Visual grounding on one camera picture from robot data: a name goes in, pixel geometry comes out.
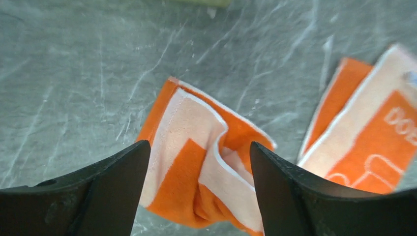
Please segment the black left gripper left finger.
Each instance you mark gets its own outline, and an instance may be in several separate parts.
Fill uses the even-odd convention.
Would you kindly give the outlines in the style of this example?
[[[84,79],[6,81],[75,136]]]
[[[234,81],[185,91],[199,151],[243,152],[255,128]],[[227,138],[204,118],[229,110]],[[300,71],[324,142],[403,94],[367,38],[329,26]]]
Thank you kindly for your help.
[[[3,236],[128,236],[150,157],[148,141],[35,186],[0,191]]]

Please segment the orange white patterned towel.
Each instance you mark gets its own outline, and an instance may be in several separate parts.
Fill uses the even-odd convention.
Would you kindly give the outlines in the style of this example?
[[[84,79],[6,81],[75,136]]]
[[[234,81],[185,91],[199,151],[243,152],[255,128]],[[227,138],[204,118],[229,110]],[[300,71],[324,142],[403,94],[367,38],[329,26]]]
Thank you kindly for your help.
[[[150,143],[141,206],[192,228],[228,221],[251,236],[266,236],[250,147],[257,142],[274,152],[277,145],[262,129],[171,77],[138,139]],[[294,165],[387,195],[396,192],[416,154],[417,59],[393,45],[375,66],[341,61]]]

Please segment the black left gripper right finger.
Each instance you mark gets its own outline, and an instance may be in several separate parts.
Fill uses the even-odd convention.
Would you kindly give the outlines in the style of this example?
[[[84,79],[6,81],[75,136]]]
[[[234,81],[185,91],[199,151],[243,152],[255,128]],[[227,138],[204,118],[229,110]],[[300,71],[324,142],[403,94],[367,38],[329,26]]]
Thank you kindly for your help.
[[[257,142],[250,147],[267,236],[414,236],[417,191],[381,195],[319,177]]]

